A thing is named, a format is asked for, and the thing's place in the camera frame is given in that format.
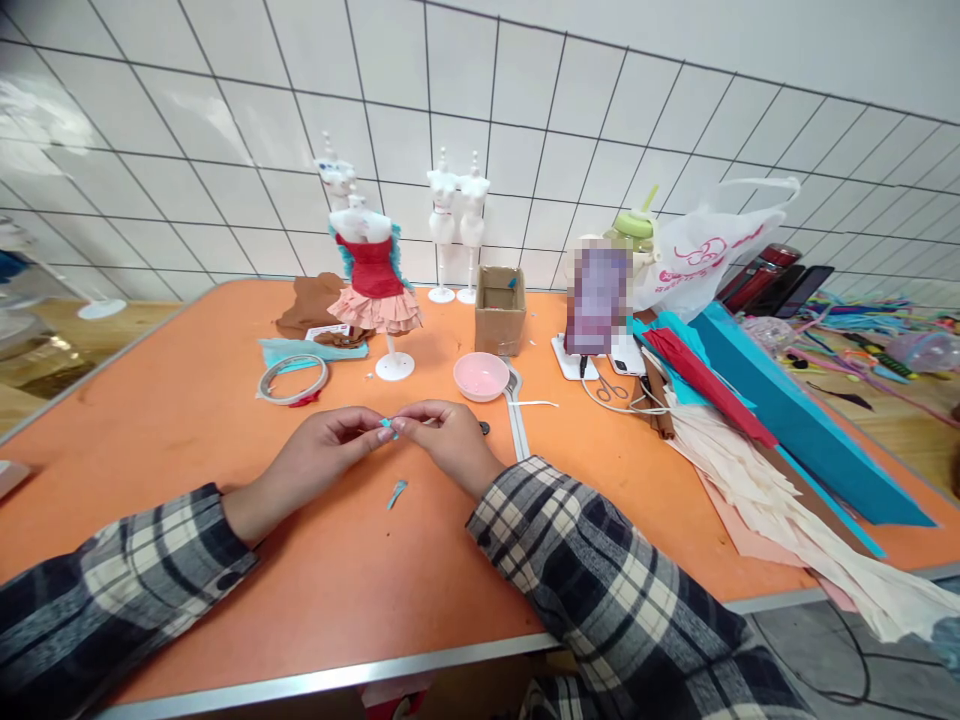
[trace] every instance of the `white dress form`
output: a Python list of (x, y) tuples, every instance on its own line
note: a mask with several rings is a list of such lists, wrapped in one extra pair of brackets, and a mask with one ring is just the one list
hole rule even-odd
[(320, 182), (326, 188), (330, 210), (333, 212), (346, 210), (349, 207), (349, 196), (357, 180), (357, 173), (353, 165), (338, 159), (337, 151), (330, 143), (329, 133), (323, 133), (323, 141), (324, 156), (314, 160), (320, 171)]
[[(393, 238), (393, 221), (367, 208), (367, 200), (350, 186), (347, 208), (330, 213), (330, 224), (347, 242), (381, 243)], [(387, 335), (387, 354), (377, 360), (377, 376), (389, 382), (410, 377), (416, 362), (407, 353), (397, 352), (393, 336)]]
[(430, 213), (430, 239), (437, 244), (437, 287), (428, 294), (433, 302), (446, 304), (453, 302), (453, 290), (444, 283), (444, 268), (447, 262), (453, 233), (456, 230), (453, 220), (453, 200), (457, 192), (457, 176), (447, 169), (447, 149), (440, 148), (440, 162), (435, 170), (427, 173), (430, 192), (433, 194), (433, 212)]
[(467, 246), (470, 253), (470, 267), (468, 270), (467, 287), (457, 293), (457, 299), (466, 304), (477, 302), (477, 291), (474, 288), (477, 261), (480, 257), (480, 244), (483, 240), (483, 203), (490, 191), (490, 181), (480, 175), (477, 167), (477, 151), (473, 151), (473, 167), (470, 174), (460, 178), (460, 193), (463, 195), (463, 217), (460, 218), (460, 239)]

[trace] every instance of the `small mannequin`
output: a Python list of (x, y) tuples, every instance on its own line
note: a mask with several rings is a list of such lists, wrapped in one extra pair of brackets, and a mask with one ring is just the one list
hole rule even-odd
[(343, 255), (351, 284), (327, 310), (342, 323), (384, 333), (389, 352), (377, 361), (377, 375), (403, 380), (415, 363), (406, 353), (397, 352), (393, 338), (422, 327), (423, 315), (400, 274), (400, 226), (369, 210), (365, 198), (351, 185), (347, 208), (330, 213), (330, 234)]
[(467, 287), (457, 293), (457, 299), (467, 305), (477, 301), (477, 291), (473, 286), (477, 260), (480, 256), (480, 242), (483, 239), (483, 203), (490, 191), (490, 181), (480, 175), (477, 167), (477, 151), (473, 151), (473, 166), (470, 174), (460, 178), (460, 193), (463, 195), (463, 217), (460, 218), (460, 239), (470, 252), (470, 269)]
[(437, 287), (433, 288), (427, 297), (435, 303), (452, 302), (455, 297), (453, 290), (448, 288), (444, 280), (449, 246), (453, 242), (453, 233), (456, 229), (453, 220), (453, 199), (457, 192), (457, 176), (447, 169), (447, 149), (440, 148), (440, 162), (435, 170), (427, 173), (430, 181), (430, 192), (433, 194), (433, 212), (430, 213), (430, 239), (437, 244)]
[(323, 133), (324, 157), (314, 160), (320, 170), (320, 182), (327, 190), (330, 210), (346, 210), (349, 207), (350, 189), (357, 180), (353, 165), (337, 158), (337, 151), (330, 143), (330, 134)]
[(348, 242), (386, 242), (393, 234), (390, 218), (367, 207), (367, 199), (357, 195), (357, 186), (350, 186), (347, 208), (330, 213), (330, 224), (340, 237)]

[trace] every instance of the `orange table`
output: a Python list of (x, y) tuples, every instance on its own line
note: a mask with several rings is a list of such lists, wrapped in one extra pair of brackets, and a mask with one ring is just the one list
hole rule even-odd
[[(451, 370), (473, 349), (473, 308), (419, 297), (426, 327), (397, 341), (416, 359), (410, 378), (366, 378), (385, 352), (377, 337), (368, 359), (333, 364), (320, 402), (298, 409), (254, 397), (264, 369), (256, 340), (276, 336), (291, 284), (233, 282), (185, 308), (6, 439), (0, 456), (40, 472), (0, 504), (0, 581), (205, 482), (249, 482), (317, 410), (365, 404), (390, 415), (425, 397), (461, 399)], [(644, 421), (562, 378), (549, 341), (563, 329), (563, 295), (529, 294), (528, 313), (514, 360), (523, 399), (560, 404), (523, 408), (532, 452), (601, 490), (735, 609), (823, 597), (800, 570), (740, 557), (692, 466)], [(473, 409), (512, 462), (505, 401)], [(954, 574), (960, 512), (844, 425), (941, 525), (870, 534), (900, 568)], [(388, 511), (401, 478), (409, 487)], [(105, 716), (173, 716), (554, 645), (464, 531), (471, 510), (419, 448), (378, 451), (281, 526), (243, 587), (138, 672)]]

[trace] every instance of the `plaid shirt sleeve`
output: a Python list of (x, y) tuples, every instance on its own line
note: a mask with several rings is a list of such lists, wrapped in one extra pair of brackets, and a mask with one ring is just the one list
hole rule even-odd
[(577, 661), (531, 685), (524, 717), (813, 717), (742, 617), (543, 459), (506, 470), (467, 528)]
[(108, 525), (0, 588), (0, 705), (75, 717), (256, 564), (213, 484)]

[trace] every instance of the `embroidery hoop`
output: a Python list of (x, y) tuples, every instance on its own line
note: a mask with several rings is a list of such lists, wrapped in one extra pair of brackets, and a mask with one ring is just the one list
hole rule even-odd
[[(301, 390), (300, 392), (290, 395), (288, 397), (274, 397), (270, 394), (270, 383), (273, 382), (274, 378), (280, 374), (280, 371), (294, 363), (299, 363), (304, 360), (314, 361), (314, 365), (320, 366), (320, 378), (313, 383), (306, 390)], [(267, 369), (267, 371), (261, 376), (260, 384), (257, 386), (257, 397), (263, 398), (269, 403), (274, 405), (293, 405), (296, 402), (300, 402), (308, 395), (313, 395), (318, 390), (322, 389), (324, 385), (327, 384), (327, 379), (330, 377), (330, 371), (327, 368), (327, 363), (323, 358), (317, 357), (316, 355), (291, 355), (288, 358), (284, 358), (273, 367)]]

